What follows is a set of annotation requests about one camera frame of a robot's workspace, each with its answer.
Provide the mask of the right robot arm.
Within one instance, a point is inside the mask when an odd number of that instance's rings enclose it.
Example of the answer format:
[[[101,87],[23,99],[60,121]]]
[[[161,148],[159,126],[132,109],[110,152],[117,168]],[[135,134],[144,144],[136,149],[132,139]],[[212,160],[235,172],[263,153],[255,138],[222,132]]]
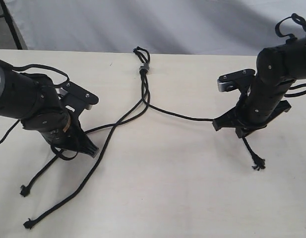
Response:
[[[214,129],[234,128],[238,138],[265,128],[291,105],[287,98],[306,94],[306,37],[288,39],[285,44],[259,52],[256,69],[243,69],[221,75],[217,80],[220,92],[238,89],[236,105],[215,118]]]

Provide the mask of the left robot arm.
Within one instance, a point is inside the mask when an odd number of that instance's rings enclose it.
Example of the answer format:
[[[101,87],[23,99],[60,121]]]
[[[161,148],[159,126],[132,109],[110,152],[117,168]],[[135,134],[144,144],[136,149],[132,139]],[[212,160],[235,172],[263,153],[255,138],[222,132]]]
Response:
[[[39,132],[55,154],[68,150],[95,157],[99,148],[82,129],[79,116],[98,97],[51,66],[13,66],[0,60],[0,116]]]

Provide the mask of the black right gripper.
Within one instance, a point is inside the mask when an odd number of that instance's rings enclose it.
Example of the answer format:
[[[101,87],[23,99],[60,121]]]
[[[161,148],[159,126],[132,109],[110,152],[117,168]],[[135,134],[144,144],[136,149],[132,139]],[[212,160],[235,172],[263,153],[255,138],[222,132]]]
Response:
[[[281,79],[272,84],[264,81],[259,74],[255,74],[251,85],[241,93],[233,110],[213,119],[215,131],[235,128],[237,137],[243,138],[266,127],[279,114],[290,109],[289,103],[281,99],[291,85],[290,79]]]

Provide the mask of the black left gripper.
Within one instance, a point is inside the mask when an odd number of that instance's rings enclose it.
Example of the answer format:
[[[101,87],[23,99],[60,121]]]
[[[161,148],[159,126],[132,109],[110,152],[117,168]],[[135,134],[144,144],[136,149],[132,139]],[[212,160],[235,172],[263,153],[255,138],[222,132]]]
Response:
[[[82,130],[80,123],[68,111],[37,113],[22,119],[25,130],[37,131],[54,147],[71,150],[94,158],[98,147]]]

